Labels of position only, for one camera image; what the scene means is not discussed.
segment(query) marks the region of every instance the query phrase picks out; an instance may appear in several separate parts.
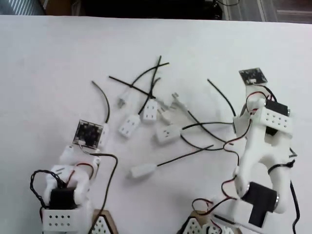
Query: cable connector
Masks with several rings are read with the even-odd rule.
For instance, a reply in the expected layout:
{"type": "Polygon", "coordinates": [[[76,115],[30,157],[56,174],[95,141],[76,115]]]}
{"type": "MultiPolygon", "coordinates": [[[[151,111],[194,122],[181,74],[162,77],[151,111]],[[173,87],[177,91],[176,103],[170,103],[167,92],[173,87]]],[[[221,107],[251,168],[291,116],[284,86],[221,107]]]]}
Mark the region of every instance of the cable connector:
{"type": "Polygon", "coordinates": [[[127,89],[125,92],[123,92],[121,95],[118,96],[118,103],[117,106],[119,108],[122,108],[126,103],[129,98],[130,90],[127,89]]]}
{"type": "Polygon", "coordinates": [[[161,116],[161,119],[165,122],[165,124],[171,125],[173,122],[171,121],[171,113],[169,110],[165,110],[164,108],[160,107],[158,113],[161,116]]]}
{"type": "Polygon", "coordinates": [[[172,97],[174,98],[174,102],[183,110],[183,111],[188,111],[189,109],[187,108],[186,104],[181,100],[179,97],[179,94],[173,93],[172,97]]]}

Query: white block with holes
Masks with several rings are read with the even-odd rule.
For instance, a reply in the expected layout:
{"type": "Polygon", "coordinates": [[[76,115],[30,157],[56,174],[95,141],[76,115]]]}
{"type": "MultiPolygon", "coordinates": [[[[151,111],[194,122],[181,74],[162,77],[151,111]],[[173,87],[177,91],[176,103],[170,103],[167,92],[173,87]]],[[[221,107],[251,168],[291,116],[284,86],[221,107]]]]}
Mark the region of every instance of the white block with holes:
{"type": "Polygon", "coordinates": [[[91,232],[92,234],[112,234],[104,217],[100,216],[91,232]]]}
{"type": "Polygon", "coordinates": [[[118,132],[126,138],[130,138],[133,132],[140,125],[141,120],[139,115],[130,115],[123,124],[119,127],[118,132]]]}
{"type": "Polygon", "coordinates": [[[293,133],[293,123],[291,118],[265,107],[261,109],[261,113],[256,113],[252,119],[258,120],[259,123],[277,129],[281,132],[291,135],[293,133]]]}
{"type": "Polygon", "coordinates": [[[157,120],[157,108],[158,103],[150,99],[147,101],[142,115],[142,120],[144,123],[153,123],[157,120]]]}
{"type": "Polygon", "coordinates": [[[190,218],[189,222],[187,223],[183,234],[201,234],[201,226],[198,223],[196,218],[190,218]]]}
{"type": "Polygon", "coordinates": [[[181,128],[175,124],[156,130],[156,138],[159,144],[174,142],[180,138],[181,128]]]}

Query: cable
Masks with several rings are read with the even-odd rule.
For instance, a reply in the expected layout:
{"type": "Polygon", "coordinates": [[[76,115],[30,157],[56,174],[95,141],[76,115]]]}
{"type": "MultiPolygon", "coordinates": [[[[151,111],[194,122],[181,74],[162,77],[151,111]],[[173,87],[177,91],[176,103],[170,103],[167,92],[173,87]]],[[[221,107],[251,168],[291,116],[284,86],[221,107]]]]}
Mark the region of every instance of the cable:
{"type": "Polygon", "coordinates": [[[145,72],[143,72],[141,75],[139,75],[131,84],[130,84],[130,88],[134,88],[133,86],[134,86],[134,84],[142,77],[142,76],[144,76],[146,73],[148,73],[149,71],[151,71],[151,70],[153,70],[153,69],[158,69],[158,67],[162,67],[162,66],[166,66],[166,65],[168,65],[169,63],[167,62],[167,63],[163,63],[163,64],[158,64],[157,66],[155,66],[155,67],[152,67],[152,68],[150,68],[150,69],[148,69],[148,70],[146,70],[145,72]]]}
{"type": "Polygon", "coordinates": [[[247,107],[247,101],[248,101],[248,98],[250,97],[250,96],[252,96],[252,95],[254,95],[254,94],[262,94],[263,96],[264,96],[264,98],[265,98],[265,100],[267,99],[267,96],[263,93],[263,92],[261,92],[261,91],[255,91],[255,92],[252,92],[251,94],[249,94],[247,97],[246,97],[246,110],[247,110],[247,112],[249,113],[250,111],[248,110],[248,107],[247,107]]]}
{"type": "Polygon", "coordinates": [[[143,91],[143,90],[141,90],[141,89],[139,89],[139,88],[137,88],[137,87],[135,87],[135,86],[132,86],[131,84],[129,84],[129,83],[127,83],[127,82],[124,82],[124,81],[122,81],[122,80],[120,80],[120,79],[117,79],[117,78],[112,77],[112,76],[109,76],[108,78],[113,79],[113,80],[115,80],[115,81],[118,81],[118,82],[120,82],[120,83],[122,83],[122,84],[125,84],[125,85],[127,85],[127,86],[129,86],[129,87],[131,87],[131,88],[134,88],[134,89],[138,90],[139,92],[141,92],[141,93],[143,93],[143,94],[145,94],[145,95],[149,95],[149,94],[146,93],[145,91],[143,91]]]}
{"type": "Polygon", "coordinates": [[[200,122],[198,121],[198,119],[190,112],[190,111],[187,111],[189,113],[189,115],[194,119],[194,121],[196,123],[199,124],[199,126],[205,131],[207,132],[209,135],[211,135],[212,137],[214,137],[215,139],[218,139],[219,141],[222,141],[223,143],[225,143],[226,141],[225,140],[222,140],[220,139],[219,137],[215,136],[213,133],[211,133],[208,129],[206,129],[203,125],[200,125],[200,122]]]}
{"type": "MultiPolygon", "coordinates": [[[[154,88],[155,84],[156,84],[157,81],[159,81],[159,80],[160,80],[160,78],[157,78],[157,79],[155,80],[155,82],[154,82],[153,85],[152,85],[152,89],[154,88]]],[[[149,99],[150,99],[150,96],[148,95],[147,98],[145,99],[144,104],[142,105],[141,109],[139,110],[138,115],[140,115],[140,114],[142,113],[142,111],[144,110],[144,107],[146,106],[146,104],[147,104],[147,102],[148,102],[149,99]]]]}
{"type": "Polygon", "coordinates": [[[109,177],[109,180],[108,180],[108,183],[107,183],[105,197],[104,197],[104,201],[103,201],[102,207],[101,207],[100,211],[98,212],[96,218],[94,219],[93,224],[92,224],[92,226],[91,226],[91,228],[90,228],[90,230],[88,232],[88,234],[91,234],[95,224],[97,223],[98,218],[101,216],[101,214],[102,214],[102,212],[104,210],[104,207],[105,207],[105,204],[106,204],[106,200],[107,200],[108,190],[109,190],[109,187],[110,187],[113,175],[115,173],[116,167],[118,165],[118,158],[115,155],[112,155],[112,154],[98,154],[98,153],[95,153],[95,154],[89,153],[89,154],[92,155],[92,156],[107,156],[107,157],[112,157],[112,158],[115,159],[115,165],[114,165],[114,168],[112,170],[111,176],[109,177]]]}
{"type": "Polygon", "coordinates": [[[219,4],[223,5],[223,6],[236,6],[239,4],[240,0],[237,1],[237,3],[234,3],[234,4],[224,4],[218,0],[215,0],[216,2],[218,2],[219,4]]]}
{"type": "Polygon", "coordinates": [[[219,225],[217,225],[215,222],[213,222],[213,220],[212,219],[210,219],[210,221],[217,227],[217,228],[219,228],[219,230],[220,230],[220,234],[222,234],[222,228],[220,228],[220,226],[219,225]]]}
{"type": "Polygon", "coordinates": [[[55,178],[55,180],[57,181],[57,186],[58,188],[66,188],[66,183],[60,179],[60,177],[55,174],[54,172],[48,171],[48,170],[36,170],[33,172],[33,174],[30,176],[30,190],[35,194],[35,196],[37,197],[37,199],[40,201],[41,206],[43,208],[47,208],[48,206],[45,205],[42,196],[40,196],[36,190],[34,189],[34,180],[35,180],[35,176],[37,173],[46,173],[46,174],[50,174],[51,176],[53,176],[55,178]]]}
{"type": "Polygon", "coordinates": [[[80,166],[80,165],[84,165],[84,166],[89,166],[89,167],[91,167],[92,172],[91,172],[91,175],[90,175],[90,177],[89,177],[89,179],[91,179],[92,176],[93,176],[93,173],[94,173],[94,168],[93,168],[93,166],[92,166],[91,164],[89,164],[89,163],[81,162],[81,163],[76,164],[76,167],[77,167],[77,166],[80,166]]]}
{"type": "Polygon", "coordinates": [[[299,209],[299,204],[298,204],[296,193],[295,193],[294,188],[293,188],[293,182],[292,181],[291,181],[291,192],[292,192],[292,198],[293,198],[294,206],[296,209],[296,219],[292,223],[292,231],[293,231],[293,234],[296,234],[296,224],[300,219],[300,209],[299,209]]]}
{"type": "Polygon", "coordinates": [[[218,87],[215,86],[215,84],[212,83],[211,80],[207,79],[207,81],[221,94],[221,96],[223,96],[223,98],[226,100],[226,102],[230,106],[230,109],[232,110],[233,115],[236,116],[236,112],[235,112],[232,104],[230,103],[230,101],[227,99],[227,97],[219,90],[218,87]]]}
{"type": "Polygon", "coordinates": [[[168,163],[174,162],[174,161],[176,161],[176,160],[179,160],[179,159],[181,159],[181,158],[184,158],[184,157],[187,157],[187,156],[190,156],[190,155],[197,154],[197,153],[199,153],[199,152],[201,152],[201,151],[203,151],[203,150],[205,150],[205,149],[208,149],[208,148],[210,148],[210,147],[213,147],[213,145],[210,145],[210,146],[208,146],[208,147],[206,147],[206,148],[203,148],[203,149],[200,149],[200,150],[196,150],[196,151],[194,151],[194,152],[191,152],[191,153],[182,155],[182,156],[180,156],[180,157],[176,157],[176,158],[171,159],[171,160],[169,160],[169,161],[160,163],[160,164],[158,164],[157,166],[160,167],[160,166],[166,165],[166,164],[168,164],[168,163]]]}
{"type": "Polygon", "coordinates": [[[192,128],[192,127],[195,127],[198,125],[203,125],[203,124],[229,124],[229,125],[233,125],[233,123],[228,123],[228,122],[204,122],[204,123],[194,123],[194,124],[187,125],[187,126],[183,127],[182,130],[192,128]]]}
{"type": "Polygon", "coordinates": [[[105,123],[107,123],[108,120],[109,120],[109,116],[111,115],[111,107],[109,105],[108,98],[107,98],[106,94],[104,93],[104,91],[94,81],[91,81],[91,82],[101,91],[101,93],[105,97],[105,100],[106,100],[106,103],[107,103],[107,117],[106,117],[105,123]]]}
{"type": "Polygon", "coordinates": [[[233,199],[233,200],[237,200],[237,198],[234,198],[234,197],[227,197],[227,198],[225,198],[225,199],[223,199],[222,201],[220,201],[219,203],[217,203],[216,205],[214,205],[210,210],[208,210],[207,212],[204,212],[204,213],[198,213],[197,212],[197,210],[195,209],[195,207],[194,207],[194,203],[196,202],[196,201],[198,201],[199,199],[204,199],[204,198],[197,198],[197,199],[195,199],[195,200],[193,200],[193,202],[192,202],[192,208],[193,208],[193,210],[198,214],[198,215],[200,215],[200,216],[206,216],[206,215],[209,215],[212,211],[214,211],[219,205],[221,205],[223,202],[225,202],[225,201],[227,201],[227,200],[230,200],[230,199],[233,199]]]}
{"type": "Polygon", "coordinates": [[[255,84],[255,86],[259,86],[259,87],[264,88],[266,91],[268,91],[268,92],[271,94],[271,96],[274,98],[274,101],[277,102],[277,99],[276,99],[275,95],[273,94],[273,92],[271,91],[271,89],[269,89],[267,86],[260,85],[260,84],[255,84]]]}

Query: wire connector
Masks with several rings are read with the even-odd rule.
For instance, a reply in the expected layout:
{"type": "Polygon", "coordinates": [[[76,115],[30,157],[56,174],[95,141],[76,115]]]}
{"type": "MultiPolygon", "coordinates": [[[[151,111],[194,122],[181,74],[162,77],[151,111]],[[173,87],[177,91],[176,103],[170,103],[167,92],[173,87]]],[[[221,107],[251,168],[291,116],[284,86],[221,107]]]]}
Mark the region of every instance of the wire connector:
{"type": "Polygon", "coordinates": [[[123,92],[121,95],[118,96],[117,106],[119,108],[122,108],[127,103],[129,94],[130,94],[130,89],[127,89],[125,92],[123,92]]]}
{"type": "Polygon", "coordinates": [[[179,97],[179,94],[173,93],[172,97],[174,98],[174,102],[183,110],[183,111],[188,111],[189,109],[187,108],[186,104],[181,100],[179,97]]]}

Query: connector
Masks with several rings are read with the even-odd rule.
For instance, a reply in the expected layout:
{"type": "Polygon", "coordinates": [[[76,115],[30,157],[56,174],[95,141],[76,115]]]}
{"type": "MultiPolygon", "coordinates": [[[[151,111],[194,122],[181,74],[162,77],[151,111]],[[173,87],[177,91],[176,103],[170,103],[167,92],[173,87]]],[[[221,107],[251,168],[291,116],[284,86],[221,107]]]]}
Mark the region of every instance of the connector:
{"type": "Polygon", "coordinates": [[[132,178],[139,178],[152,174],[157,168],[156,164],[142,164],[131,168],[130,175],[132,178]]]}
{"type": "Polygon", "coordinates": [[[143,115],[142,115],[142,120],[145,123],[153,123],[157,120],[157,108],[158,108],[158,103],[150,99],[146,103],[144,110],[143,110],[143,115]]]}
{"type": "Polygon", "coordinates": [[[158,110],[158,113],[161,116],[161,119],[168,125],[173,124],[173,122],[171,121],[171,113],[169,110],[164,110],[162,107],[160,107],[158,110]]]}
{"type": "Polygon", "coordinates": [[[166,144],[180,138],[181,128],[175,124],[159,128],[156,131],[156,138],[159,144],[166,144]]]}
{"type": "Polygon", "coordinates": [[[130,115],[121,127],[118,129],[119,133],[122,134],[126,138],[130,138],[132,133],[137,129],[140,125],[141,120],[139,115],[130,115]]]}
{"type": "Polygon", "coordinates": [[[172,97],[174,98],[174,102],[183,110],[183,111],[188,111],[189,109],[187,108],[186,104],[181,100],[179,97],[179,94],[173,93],[172,97]]]}
{"type": "Polygon", "coordinates": [[[121,95],[118,96],[118,103],[117,106],[119,108],[122,108],[126,103],[129,98],[130,90],[127,89],[125,92],[123,92],[121,95]]]}

